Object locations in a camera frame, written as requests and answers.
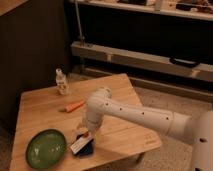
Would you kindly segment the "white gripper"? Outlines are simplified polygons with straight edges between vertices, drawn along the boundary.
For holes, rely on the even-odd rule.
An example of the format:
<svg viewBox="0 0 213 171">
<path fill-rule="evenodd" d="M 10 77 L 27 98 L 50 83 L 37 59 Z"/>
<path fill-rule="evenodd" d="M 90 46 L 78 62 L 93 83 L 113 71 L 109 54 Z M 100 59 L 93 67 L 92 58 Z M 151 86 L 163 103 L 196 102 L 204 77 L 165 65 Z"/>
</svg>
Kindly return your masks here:
<svg viewBox="0 0 213 171">
<path fill-rule="evenodd" d="M 87 138 L 87 137 L 95 136 L 95 134 L 98 132 L 98 130 L 100 129 L 102 125 L 102 118 L 101 117 L 91 118 L 91 117 L 84 116 L 82 118 L 82 123 L 87 128 L 88 131 L 83 133 L 81 137 Z"/>
</svg>

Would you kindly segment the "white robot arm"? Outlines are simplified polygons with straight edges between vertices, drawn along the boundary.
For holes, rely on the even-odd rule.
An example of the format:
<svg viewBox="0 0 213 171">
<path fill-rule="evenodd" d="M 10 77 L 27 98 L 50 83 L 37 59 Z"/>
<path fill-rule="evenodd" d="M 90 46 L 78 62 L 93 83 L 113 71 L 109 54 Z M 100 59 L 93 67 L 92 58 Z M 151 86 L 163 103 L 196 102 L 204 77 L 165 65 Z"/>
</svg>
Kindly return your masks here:
<svg viewBox="0 0 213 171">
<path fill-rule="evenodd" d="M 161 132 L 193 147 L 189 171 L 213 171 L 213 110 L 197 118 L 177 112 L 127 105 L 112 99 L 111 89 L 101 87 L 86 101 L 83 122 L 96 132 L 105 115 Z"/>
</svg>

